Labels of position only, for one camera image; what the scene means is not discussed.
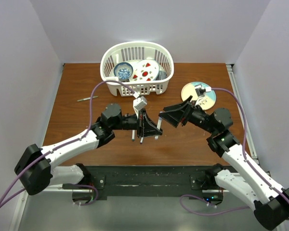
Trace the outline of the white pen with blue end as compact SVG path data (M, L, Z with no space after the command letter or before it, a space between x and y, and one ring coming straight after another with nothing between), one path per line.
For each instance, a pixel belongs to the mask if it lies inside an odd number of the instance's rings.
M157 128L160 130L160 128L161 128L161 123L162 123L162 118L161 117L159 117L158 118L158 123L157 123ZM155 136L155 140L157 140L159 138L159 135L156 135Z

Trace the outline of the white pen with teal tip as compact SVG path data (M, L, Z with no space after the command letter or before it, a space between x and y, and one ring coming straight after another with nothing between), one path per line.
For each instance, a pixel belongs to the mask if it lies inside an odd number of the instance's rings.
M131 136L132 141L135 141L135 136L136 136L136 130L132 130L132 136Z

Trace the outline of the grey green pen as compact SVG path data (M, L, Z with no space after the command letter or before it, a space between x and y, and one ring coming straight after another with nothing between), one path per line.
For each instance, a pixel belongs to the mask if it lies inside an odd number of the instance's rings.
M98 98L98 96L87 97L87 98L79 99L77 100L77 102L88 101L88 100L96 99L96 98Z

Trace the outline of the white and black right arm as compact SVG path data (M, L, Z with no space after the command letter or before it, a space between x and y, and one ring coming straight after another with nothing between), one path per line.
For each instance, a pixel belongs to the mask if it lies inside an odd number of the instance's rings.
M159 117L174 127L191 123L210 133L208 146L240 174L236 178L220 164L206 170L205 184L210 189L221 187L243 201L257 221L273 230L289 220L289 188L284 188L270 177L246 152L230 132L233 121L226 108L207 114L189 97L180 104L165 107Z

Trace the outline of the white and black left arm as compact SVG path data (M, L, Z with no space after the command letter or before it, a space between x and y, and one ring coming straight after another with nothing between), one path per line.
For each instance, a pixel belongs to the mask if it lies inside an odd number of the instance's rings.
M29 195L36 195L50 185L73 184L80 189L92 186L92 175L83 164L63 167L61 164L79 154L100 148L114 139L115 130L132 130L137 137L162 135L145 109L123 115L117 103L109 104L97 121L80 134L56 144L28 146L14 171Z

